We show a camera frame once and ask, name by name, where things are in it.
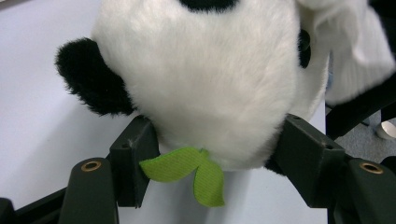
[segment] bamboo leaf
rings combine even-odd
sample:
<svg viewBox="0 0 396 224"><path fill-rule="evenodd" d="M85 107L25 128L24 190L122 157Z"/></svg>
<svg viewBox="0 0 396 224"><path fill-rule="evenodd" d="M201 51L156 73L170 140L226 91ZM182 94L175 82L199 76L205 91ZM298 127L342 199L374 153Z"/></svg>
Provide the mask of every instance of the bamboo leaf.
<svg viewBox="0 0 396 224"><path fill-rule="evenodd" d="M208 207L224 205L224 173L213 161L204 161L194 178L194 196L198 203Z"/></svg>
<svg viewBox="0 0 396 224"><path fill-rule="evenodd" d="M140 167L146 176L159 182L179 180L190 174L204 161L204 155L193 147L183 147L147 161Z"/></svg>

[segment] black bracket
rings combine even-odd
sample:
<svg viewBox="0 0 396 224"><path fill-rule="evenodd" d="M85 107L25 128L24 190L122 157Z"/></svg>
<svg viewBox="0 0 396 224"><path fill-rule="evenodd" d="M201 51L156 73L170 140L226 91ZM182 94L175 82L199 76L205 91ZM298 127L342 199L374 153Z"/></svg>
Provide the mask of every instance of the black bracket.
<svg viewBox="0 0 396 224"><path fill-rule="evenodd" d="M149 180L139 162L159 156L148 119L136 117L110 148L107 160L77 164L67 189L14 211L0 199L0 224L117 224L118 206L140 207ZM265 166L285 175L309 207L327 208L329 224L393 224L396 157L381 164L349 157L308 122L287 116L276 153Z"/></svg>

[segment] brass grommet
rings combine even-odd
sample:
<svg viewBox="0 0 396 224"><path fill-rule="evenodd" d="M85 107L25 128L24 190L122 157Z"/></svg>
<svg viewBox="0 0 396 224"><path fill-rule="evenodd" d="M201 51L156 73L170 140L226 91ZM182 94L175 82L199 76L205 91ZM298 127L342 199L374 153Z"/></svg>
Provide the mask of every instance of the brass grommet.
<svg viewBox="0 0 396 224"><path fill-rule="evenodd" d="M102 165L102 163L99 161L88 161L87 163L85 163L81 166L81 170L83 172L91 172L91 171L99 169L99 167L101 165Z"/></svg>
<svg viewBox="0 0 396 224"><path fill-rule="evenodd" d="M361 169L376 175L382 175L384 173L384 170L382 170L380 167L369 162L362 162Z"/></svg>

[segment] white surface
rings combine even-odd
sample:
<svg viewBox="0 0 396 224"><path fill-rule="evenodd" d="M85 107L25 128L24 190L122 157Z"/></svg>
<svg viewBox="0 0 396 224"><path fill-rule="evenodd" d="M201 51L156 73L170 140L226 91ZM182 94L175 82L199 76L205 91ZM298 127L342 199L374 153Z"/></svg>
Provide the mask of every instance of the white surface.
<svg viewBox="0 0 396 224"><path fill-rule="evenodd" d="M0 197L16 208L65 187L72 167L104 157L131 120L89 112L67 94L53 65L59 46L90 35L99 4L0 4ZM323 105L311 122L324 130ZM189 176L171 184L151 182L143 208L121 208L120 223L327 223L326 211L308 208L285 177L260 169L225 179L223 208L199 205Z"/></svg>

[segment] white fur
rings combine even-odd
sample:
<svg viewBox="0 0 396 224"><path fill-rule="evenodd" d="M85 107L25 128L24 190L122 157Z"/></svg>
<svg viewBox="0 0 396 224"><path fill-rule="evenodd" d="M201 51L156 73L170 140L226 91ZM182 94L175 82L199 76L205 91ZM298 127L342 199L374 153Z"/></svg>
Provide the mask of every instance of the white fur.
<svg viewBox="0 0 396 224"><path fill-rule="evenodd" d="M321 50L333 54L333 79L326 103L337 105L352 100L396 71L380 20L368 1L298 2L314 11L311 36Z"/></svg>
<svg viewBox="0 0 396 224"><path fill-rule="evenodd" d="M328 78L329 51L318 44L314 33L313 18L315 12L298 5L300 11L300 22L304 30L310 35L311 60L309 65L303 69L299 68L300 75L297 76L297 92L290 113L310 120L319 103L323 101Z"/></svg>
<svg viewBox="0 0 396 224"><path fill-rule="evenodd" d="M92 39L170 148L205 148L234 170L261 167L291 107L309 118L319 102L326 58L311 69L315 90L296 89L309 81L299 30L292 0L240 0L222 14L178 0L104 0Z"/></svg>

